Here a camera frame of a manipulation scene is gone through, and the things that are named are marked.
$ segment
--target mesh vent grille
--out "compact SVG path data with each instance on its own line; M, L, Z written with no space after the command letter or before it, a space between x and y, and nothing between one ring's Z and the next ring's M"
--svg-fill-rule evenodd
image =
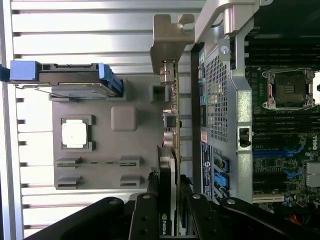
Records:
M227 142L227 66L215 57L205 68L209 137Z

